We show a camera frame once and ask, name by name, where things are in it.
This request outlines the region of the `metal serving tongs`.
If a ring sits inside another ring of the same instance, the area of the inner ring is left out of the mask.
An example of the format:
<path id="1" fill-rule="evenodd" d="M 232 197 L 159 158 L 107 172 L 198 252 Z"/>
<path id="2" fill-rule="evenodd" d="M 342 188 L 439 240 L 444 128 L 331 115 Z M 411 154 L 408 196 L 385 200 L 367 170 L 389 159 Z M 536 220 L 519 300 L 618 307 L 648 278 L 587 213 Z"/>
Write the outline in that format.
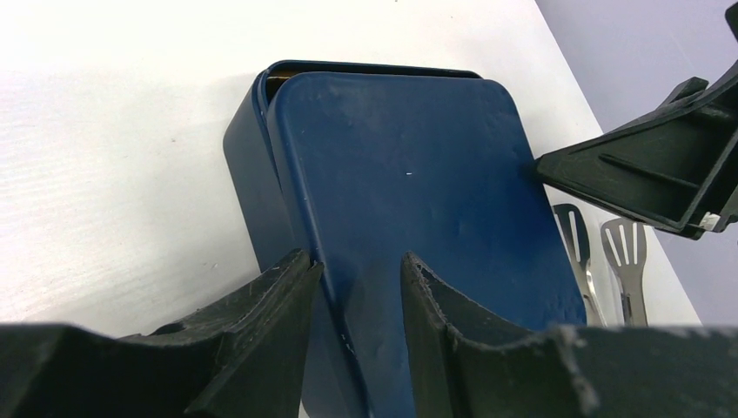
<path id="1" fill-rule="evenodd" d="M 604 222 L 590 233 L 580 208 L 552 206 L 590 327 L 648 325 L 643 294 L 645 227 L 630 219 Z"/>

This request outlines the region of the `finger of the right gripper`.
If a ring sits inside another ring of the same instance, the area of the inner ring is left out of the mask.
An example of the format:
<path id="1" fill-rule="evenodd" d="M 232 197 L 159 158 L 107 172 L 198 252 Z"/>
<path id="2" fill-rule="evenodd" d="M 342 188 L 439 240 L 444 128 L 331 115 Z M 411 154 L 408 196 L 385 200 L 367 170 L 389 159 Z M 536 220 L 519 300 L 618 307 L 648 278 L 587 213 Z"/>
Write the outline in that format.
<path id="1" fill-rule="evenodd" d="M 542 181 L 623 218 L 688 239 L 737 220 L 737 68 L 690 78 L 655 110 L 542 155 Z"/>

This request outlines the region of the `dark blue chocolate box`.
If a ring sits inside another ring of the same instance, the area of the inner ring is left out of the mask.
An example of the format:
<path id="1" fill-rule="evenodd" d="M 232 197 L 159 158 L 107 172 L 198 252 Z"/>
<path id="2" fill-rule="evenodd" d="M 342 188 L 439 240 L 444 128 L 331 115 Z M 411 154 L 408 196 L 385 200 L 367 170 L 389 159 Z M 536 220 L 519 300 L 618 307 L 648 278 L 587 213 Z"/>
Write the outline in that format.
<path id="1" fill-rule="evenodd" d="M 225 159 L 261 271 L 272 267 L 294 248 L 307 249 L 305 238 L 292 227 L 266 115 L 271 99 L 289 78 L 306 72 L 476 78 L 473 71 L 390 64 L 282 60 L 255 78 L 228 125 Z M 302 402 L 311 417 L 369 417 L 366 385 L 359 370 L 344 321 L 334 313 L 325 282 L 318 284 L 312 304 L 311 334 L 305 361 Z"/>

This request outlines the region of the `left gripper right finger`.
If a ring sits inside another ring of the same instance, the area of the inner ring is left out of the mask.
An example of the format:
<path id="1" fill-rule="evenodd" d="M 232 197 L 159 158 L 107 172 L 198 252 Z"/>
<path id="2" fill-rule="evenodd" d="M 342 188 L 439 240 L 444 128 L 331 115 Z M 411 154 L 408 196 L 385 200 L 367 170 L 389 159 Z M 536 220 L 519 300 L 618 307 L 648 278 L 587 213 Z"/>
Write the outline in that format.
<path id="1" fill-rule="evenodd" d="M 400 264 L 420 417 L 734 417 L 733 327 L 542 332 L 490 312 L 417 255 Z"/>

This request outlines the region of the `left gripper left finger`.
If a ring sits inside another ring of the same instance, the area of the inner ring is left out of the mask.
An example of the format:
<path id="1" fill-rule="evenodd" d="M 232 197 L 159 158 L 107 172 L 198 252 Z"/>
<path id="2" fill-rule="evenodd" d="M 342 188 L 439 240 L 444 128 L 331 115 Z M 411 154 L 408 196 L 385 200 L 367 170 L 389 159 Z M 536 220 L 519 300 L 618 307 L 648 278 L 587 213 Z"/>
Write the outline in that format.
<path id="1" fill-rule="evenodd" d="M 296 417 L 321 264 L 289 252 L 148 335 L 1 328 L 4 417 Z"/>

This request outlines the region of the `dark blue box lid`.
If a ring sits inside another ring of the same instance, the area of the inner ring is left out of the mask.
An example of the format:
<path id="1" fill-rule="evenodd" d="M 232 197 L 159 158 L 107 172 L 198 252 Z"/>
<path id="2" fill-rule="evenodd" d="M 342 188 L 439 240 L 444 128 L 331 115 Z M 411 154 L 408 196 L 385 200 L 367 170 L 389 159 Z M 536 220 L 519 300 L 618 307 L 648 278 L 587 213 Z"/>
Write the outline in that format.
<path id="1" fill-rule="evenodd" d="M 586 323 L 516 104 L 483 78 L 306 72 L 267 126 L 299 246 L 373 417 L 415 414 L 400 293 L 414 253 L 486 309 L 540 331 Z"/>

